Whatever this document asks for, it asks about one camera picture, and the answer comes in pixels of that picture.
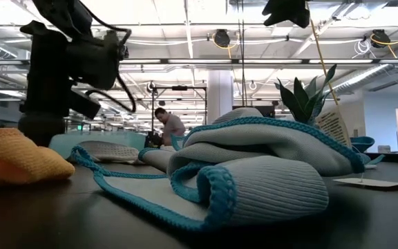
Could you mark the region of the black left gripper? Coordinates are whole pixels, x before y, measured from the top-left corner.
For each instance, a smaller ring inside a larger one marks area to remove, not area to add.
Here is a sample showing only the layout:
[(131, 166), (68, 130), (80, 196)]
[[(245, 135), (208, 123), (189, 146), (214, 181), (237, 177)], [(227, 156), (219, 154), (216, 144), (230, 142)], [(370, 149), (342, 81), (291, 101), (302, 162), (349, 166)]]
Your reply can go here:
[[(130, 30), (124, 29), (124, 32), (125, 36), (121, 39), (115, 30), (108, 30), (102, 39), (85, 36), (68, 43), (68, 75), (96, 89), (111, 89), (119, 73), (120, 61), (129, 56), (125, 43), (130, 37)], [(68, 103), (70, 109), (90, 119), (101, 108), (98, 101), (74, 90), (70, 90)]]

